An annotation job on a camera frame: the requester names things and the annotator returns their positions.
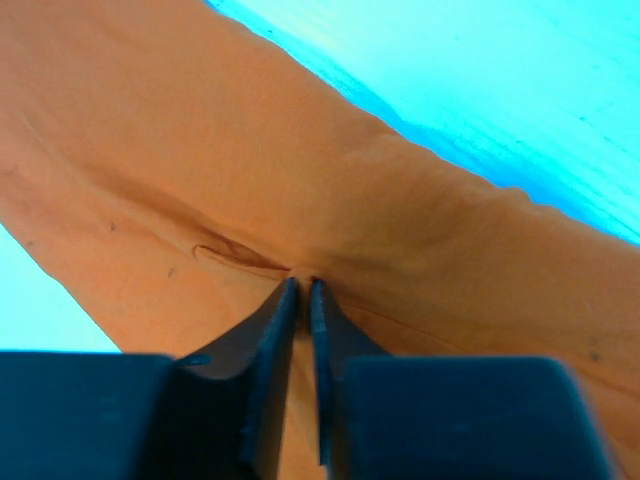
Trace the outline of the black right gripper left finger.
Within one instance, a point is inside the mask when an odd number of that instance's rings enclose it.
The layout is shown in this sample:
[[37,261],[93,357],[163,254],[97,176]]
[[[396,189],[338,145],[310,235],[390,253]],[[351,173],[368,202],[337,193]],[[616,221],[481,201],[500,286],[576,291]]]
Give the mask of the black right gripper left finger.
[[274,479],[293,279],[220,338],[175,359],[5,351],[5,479]]

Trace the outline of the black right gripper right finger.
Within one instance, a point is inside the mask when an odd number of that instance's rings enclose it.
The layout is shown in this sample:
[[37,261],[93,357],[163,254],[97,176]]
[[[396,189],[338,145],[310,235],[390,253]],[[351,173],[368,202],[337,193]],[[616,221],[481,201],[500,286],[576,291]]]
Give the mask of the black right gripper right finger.
[[540,356],[398,356],[323,281],[309,298],[319,460],[331,479],[612,479],[570,370]]

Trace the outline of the orange t shirt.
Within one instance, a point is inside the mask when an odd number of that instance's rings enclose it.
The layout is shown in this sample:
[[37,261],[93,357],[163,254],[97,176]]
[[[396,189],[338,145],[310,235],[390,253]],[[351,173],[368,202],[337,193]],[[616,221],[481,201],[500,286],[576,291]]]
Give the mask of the orange t shirt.
[[397,353],[559,358],[639,475],[638,249],[201,1],[2,3],[1,222],[125,351],[193,351],[295,276]]

